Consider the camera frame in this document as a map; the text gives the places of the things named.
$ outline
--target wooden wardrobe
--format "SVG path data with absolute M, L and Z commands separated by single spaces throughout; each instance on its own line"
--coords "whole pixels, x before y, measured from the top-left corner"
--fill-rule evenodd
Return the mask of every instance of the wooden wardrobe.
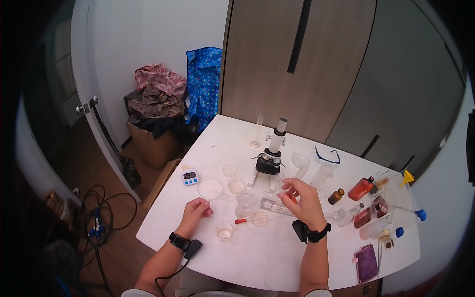
M 458 112 L 465 78 L 412 1 L 231 0 L 219 111 L 413 173 Z

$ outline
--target tangled cables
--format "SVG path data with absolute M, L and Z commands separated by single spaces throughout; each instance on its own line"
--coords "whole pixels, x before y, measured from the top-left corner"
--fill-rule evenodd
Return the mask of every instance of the tangled cables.
M 111 208 L 111 205 L 109 204 L 109 201 L 112 198 L 119 197 L 119 196 L 124 196 L 124 195 L 129 196 L 132 199 L 132 201 L 134 202 L 134 207 L 135 208 L 134 208 L 134 211 L 133 211 L 133 215 L 132 215 L 131 219 L 124 226 L 119 227 L 119 228 L 114 228 L 114 214 L 112 212 L 112 208 Z M 90 199 L 91 197 L 94 197 L 96 199 L 97 206 L 94 207 L 91 210 L 88 210 L 86 208 L 86 201 L 87 201 L 87 199 Z M 82 253 L 83 253 L 83 255 L 86 255 L 91 250 L 95 251 L 94 256 L 87 263 L 83 264 L 83 267 L 86 266 L 86 265 L 91 264 L 94 259 L 97 259 L 97 264 L 99 266 L 99 270 L 101 272 L 101 276 L 102 276 L 102 279 L 104 281 L 105 289 L 106 289 L 107 292 L 109 292 L 109 294 L 112 295 L 112 292 L 111 292 L 111 290 L 109 288 L 109 285 L 107 283 L 107 279 L 105 278 L 104 269 L 102 267 L 101 257 L 99 255 L 99 247 L 101 247 L 102 245 L 104 245 L 107 242 L 107 239 L 111 235 L 112 231 L 114 231 L 114 230 L 118 231 L 118 230 L 125 229 L 132 223 L 132 221 L 135 218 L 135 215 L 137 214 L 137 201 L 135 201 L 134 197 L 130 193 L 119 193 L 119 194 L 112 195 L 109 198 L 106 198 L 105 197 L 105 188 L 104 188 L 104 186 L 102 186 L 100 184 L 97 184 L 97 185 L 94 185 L 94 186 L 90 187 L 87 190 L 86 194 L 84 195 L 83 201 L 82 201 L 81 209 L 82 209 L 82 213 L 84 215 L 83 232 L 86 235 L 86 237 L 85 237 L 86 238 L 86 245 L 85 245 L 84 250 L 83 250 Z M 104 210 L 104 209 L 107 210 L 109 212 L 109 222 L 108 222 L 108 225 L 105 224 L 104 221 L 102 222 L 105 226 L 105 233 L 104 234 L 102 234 L 99 237 L 93 237 L 93 236 L 89 237 L 87 226 L 88 226 L 91 218 L 94 218 L 96 209 L 99 209 L 99 211 Z

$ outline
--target wrist strap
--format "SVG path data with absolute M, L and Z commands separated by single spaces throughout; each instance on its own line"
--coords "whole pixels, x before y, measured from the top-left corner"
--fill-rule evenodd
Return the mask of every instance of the wrist strap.
M 330 232 L 331 229 L 332 229 L 332 226 L 329 223 L 327 223 L 327 225 L 325 226 L 325 229 L 323 229 L 321 232 L 308 230 L 307 231 L 308 241 L 318 242 L 320 239 L 325 237 L 326 233 Z
M 180 235 L 175 234 L 174 232 L 170 234 L 169 238 L 170 238 L 170 243 L 172 245 L 176 246 L 177 248 L 181 249 L 184 252 L 186 252 L 186 249 L 188 248 L 191 242 L 188 239 L 185 239 L 181 237 Z

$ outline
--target blue polka dot bag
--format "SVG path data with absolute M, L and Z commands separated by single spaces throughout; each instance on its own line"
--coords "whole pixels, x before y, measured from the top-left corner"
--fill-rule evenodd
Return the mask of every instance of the blue polka dot bag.
M 218 114 L 222 52 L 222 49 L 214 47 L 186 52 L 188 63 L 186 85 L 190 92 L 188 114 L 190 119 L 196 115 L 200 132 Z

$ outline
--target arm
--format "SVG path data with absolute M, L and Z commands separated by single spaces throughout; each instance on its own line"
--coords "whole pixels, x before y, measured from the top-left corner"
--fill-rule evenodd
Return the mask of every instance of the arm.
M 326 220 L 322 206 L 318 199 L 317 190 L 297 178 L 283 180 L 282 189 L 294 192 L 295 197 L 300 195 L 300 201 L 295 204 L 285 194 L 278 194 L 282 203 L 303 223 L 309 230 L 322 231 L 326 227 Z M 319 242 L 308 242 L 302 262 L 300 264 L 299 295 L 305 296 L 316 289 L 328 290 L 328 250 L 327 238 Z
M 183 218 L 175 233 L 185 239 L 191 239 L 202 217 L 209 217 L 213 210 L 209 207 L 209 201 L 196 198 L 185 206 Z M 155 279 L 167 277 L 175 273 L 183 257 L 183 251 L 167 240 L 155 255 L 145 264 L 135 284 L 136 289 L 141 289 L 161 296 L 160 290 L 155 284 Z M 170 279 L 159 279 L 157 282 L 163 290 Z

